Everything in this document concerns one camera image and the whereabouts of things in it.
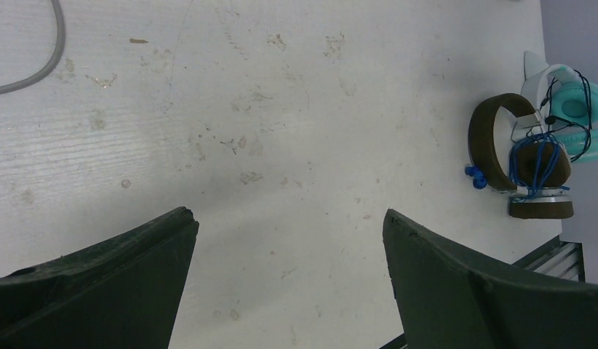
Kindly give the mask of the brown headphones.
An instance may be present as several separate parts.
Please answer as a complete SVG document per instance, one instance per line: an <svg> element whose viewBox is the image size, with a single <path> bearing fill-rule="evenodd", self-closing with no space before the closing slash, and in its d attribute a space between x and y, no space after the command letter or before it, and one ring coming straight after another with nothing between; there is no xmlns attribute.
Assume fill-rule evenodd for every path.
<svg viewBox="0 0 598 349"><path fill-rule="evenodd" d="M498 158L495 126L498 113L513 118L507 163ZM508 214L523 220L564 220L574 215L565 183L572 164L565 147L547 131L540 111L525 97L506 93L483 100L474 109L468 130L475 188L491 187L509 201Z"/></svg>

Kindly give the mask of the teal cat-ear headphones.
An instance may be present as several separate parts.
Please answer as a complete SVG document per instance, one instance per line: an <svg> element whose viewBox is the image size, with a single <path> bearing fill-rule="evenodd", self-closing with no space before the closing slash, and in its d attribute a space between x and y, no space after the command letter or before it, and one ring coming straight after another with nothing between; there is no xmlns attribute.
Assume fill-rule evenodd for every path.
<svg viewBox="0 0 598 349"><path fill-rule="evenodd" d="M548 123L571 161L598 161L598 85L564 64L548 64L534 52L523 55L525 82L521 95Z"/></svg>

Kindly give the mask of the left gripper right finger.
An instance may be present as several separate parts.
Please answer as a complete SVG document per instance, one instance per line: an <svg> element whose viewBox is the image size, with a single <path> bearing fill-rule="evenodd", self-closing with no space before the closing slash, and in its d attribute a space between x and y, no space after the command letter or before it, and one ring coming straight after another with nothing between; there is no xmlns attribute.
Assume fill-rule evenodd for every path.
<svg viewBox="0 0 598 349"><path fill-rule="evenodd" d="M510 265L390 209L388 272L410 348L598 348L598 285Z"/></svg>

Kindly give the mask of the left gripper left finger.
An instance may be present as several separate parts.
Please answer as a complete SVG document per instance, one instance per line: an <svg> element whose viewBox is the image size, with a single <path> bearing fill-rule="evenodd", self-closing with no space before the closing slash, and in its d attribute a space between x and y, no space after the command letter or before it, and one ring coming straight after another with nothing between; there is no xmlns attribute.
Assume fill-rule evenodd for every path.
<svg viewBox="0 0 598 349"><path fill-rule="evenodd" d="M178 207L0 278L0 348L167 348L199 224Z"/></svg>

